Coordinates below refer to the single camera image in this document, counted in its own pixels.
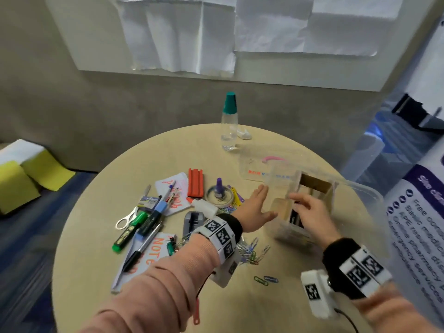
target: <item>black wristband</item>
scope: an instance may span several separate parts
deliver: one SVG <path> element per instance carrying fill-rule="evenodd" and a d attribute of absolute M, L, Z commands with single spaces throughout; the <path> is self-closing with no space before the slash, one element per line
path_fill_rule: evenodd
<path fill-rule="evenodd" d="M 347 278 L 339 267 L 361 247 L 351 238 L 341 238 L 324 250 L 322 263 L 329 275 L 331 288 L 352 300 L 365 298 L 364 294 Z"/>
<path fill-rule="evenodd" d="M 228 223 L 231 230 L 234 232 L 234 239 L 236 240 L 236 243 L 239 243 L 242 233 L 244 231 L 242 229 L 241 222 L 239 222 L 239 220 L 236 217 L 230 214 L 219 214 L 217 215 L 217 217 L 223 219 L 225 222 Z"/>

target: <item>teal bottle cap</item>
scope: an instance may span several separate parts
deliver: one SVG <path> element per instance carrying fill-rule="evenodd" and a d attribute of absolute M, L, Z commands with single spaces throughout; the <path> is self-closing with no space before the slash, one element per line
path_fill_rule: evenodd
<path fill-rule="evenodd" d="M 223 112 L 225 114 L 237 113 L 236 94 L 234 92 L 227 92 Z"/>

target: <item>pink sweater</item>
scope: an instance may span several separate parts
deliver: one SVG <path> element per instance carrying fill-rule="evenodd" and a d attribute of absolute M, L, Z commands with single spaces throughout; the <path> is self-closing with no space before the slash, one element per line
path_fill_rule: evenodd
<path fill-rule="evenodd" d="M 216 249 L 199 234 L 172 257 L 154 263 L 110 300 L 81 333 L 177 333 L 194 313 L 196 294 L 220 264 Z M 416 312 L 394 284 L 353 302 L 380 333 L 431 333 L 438 330 Z"/>

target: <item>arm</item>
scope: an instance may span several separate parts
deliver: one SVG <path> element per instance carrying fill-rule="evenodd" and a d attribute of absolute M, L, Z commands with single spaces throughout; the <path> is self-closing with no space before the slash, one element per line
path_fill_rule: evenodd
<path fill-rule="evenodd" d="M 232 213 L 244 232 L 256 231 L 276 217 L 273 212 L 261 212 L 267 193 L 268 187 L 260 185 Z M 219 265 L 211 242 L 194 234 L 174 256 L 160 259 L 125 284 L 80 333 L 183 332 L 194 313 L 197 291 Z"/>
<path fill-rule="evenodd" d="M 320 247 L 330 250 L 332 243 L 342 238 L 337 231 L 324 203 L 306 194 L 290 194 L 298 201 L 294 209 Z M 389 282 L 369 298 L 353 301 L 360 313 L 379 333 L 431 333 L 438 329 L 430 324 L 402 297 L 393 282 Z"/>

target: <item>hand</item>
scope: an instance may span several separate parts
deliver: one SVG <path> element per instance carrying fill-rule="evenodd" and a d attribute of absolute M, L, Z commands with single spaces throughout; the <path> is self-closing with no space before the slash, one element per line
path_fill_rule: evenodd
<path fill-rule="evenodd" d="M 308 194 L 290 193 L 288 197 L 299 202 L 299 204 L 294 204 L 293 209 L 301 217 L 304 228 L 310 232 L 323 250 L 342 238 L 324 202 Z"/>
<path fill-rule="evenodd" d="M 231 215 L 242 224 L 244 233 L 252 233 L 260 229 L 265 223 L 274 219 L 278 213 L 262 212 L 262 205 L 267 197 L 268 186 L 260 185 L 255 189 L 249 199 L 239 206 Z"/>

